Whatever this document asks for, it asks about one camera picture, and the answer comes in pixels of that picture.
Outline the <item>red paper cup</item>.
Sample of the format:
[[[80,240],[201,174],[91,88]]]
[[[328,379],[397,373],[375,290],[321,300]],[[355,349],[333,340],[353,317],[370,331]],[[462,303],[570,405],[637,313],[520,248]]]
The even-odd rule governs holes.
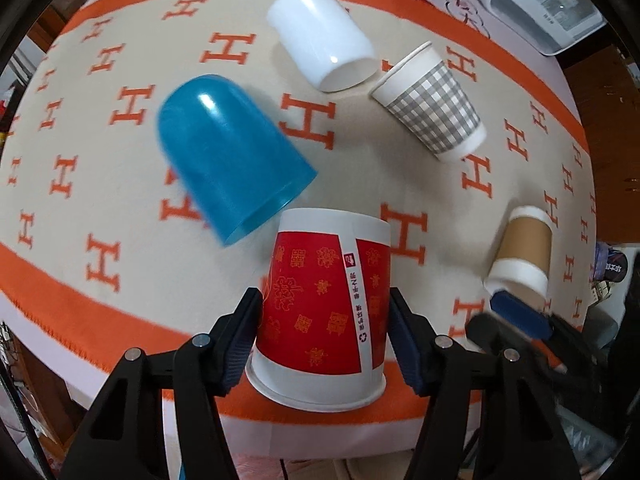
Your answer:
[[[262,320],[245,367],[273,402],[306,412],[382,396],[390,303],[390,225],[326,208],[280,219]]]

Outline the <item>brown sleeve paper cup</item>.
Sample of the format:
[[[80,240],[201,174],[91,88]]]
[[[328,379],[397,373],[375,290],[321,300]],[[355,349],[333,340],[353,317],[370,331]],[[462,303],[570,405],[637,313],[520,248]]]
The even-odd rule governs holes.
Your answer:
[[[535,206],[515,207],[484,279],[495,295],[510,292],[524,304],[541,311],[547,299],[552,249],[552,223]]]

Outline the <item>grey checkered paper cup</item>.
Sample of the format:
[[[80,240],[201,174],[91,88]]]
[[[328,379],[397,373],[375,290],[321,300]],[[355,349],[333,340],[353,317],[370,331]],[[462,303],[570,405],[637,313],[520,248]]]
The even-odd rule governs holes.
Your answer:
[[[441,162],[465,158],[487,138],[480,115],[429,41],[383,75],[369,96]]]

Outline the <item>blue plastic cup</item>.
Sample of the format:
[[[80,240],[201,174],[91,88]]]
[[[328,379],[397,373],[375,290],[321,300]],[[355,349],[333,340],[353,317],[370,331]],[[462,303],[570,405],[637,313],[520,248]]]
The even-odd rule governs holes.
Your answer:
[[[163,102],[158,142],[206,222],[232,245],[295,200],[317,170],[235,82],[195,77]]]

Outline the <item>white plastic cup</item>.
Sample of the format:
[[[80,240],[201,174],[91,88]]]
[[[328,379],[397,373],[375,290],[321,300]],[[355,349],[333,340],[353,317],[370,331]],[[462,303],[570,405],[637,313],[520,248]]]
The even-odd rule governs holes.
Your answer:
[[[319,91],[358,86],[378,70],[372,42],[337,0],[276,0],[267,21],[306,81]]]

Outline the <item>cardboard box with items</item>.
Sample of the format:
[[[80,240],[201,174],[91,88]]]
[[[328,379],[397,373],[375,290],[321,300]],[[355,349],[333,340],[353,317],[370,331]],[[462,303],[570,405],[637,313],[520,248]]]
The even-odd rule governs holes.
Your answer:
[[[592,299],[600,302],[611,295],[611,286],[626,278],[628,258],[619,249],[605,242],[597,242],[593,264],[590,266]]]

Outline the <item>white countertop sterilizer box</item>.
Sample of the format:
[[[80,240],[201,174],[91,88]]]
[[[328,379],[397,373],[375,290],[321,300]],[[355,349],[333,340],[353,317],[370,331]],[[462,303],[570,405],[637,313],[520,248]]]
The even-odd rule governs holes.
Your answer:
[[[545,56],[558,55],[606,24],[591,0],[480,0],[480,3]]]

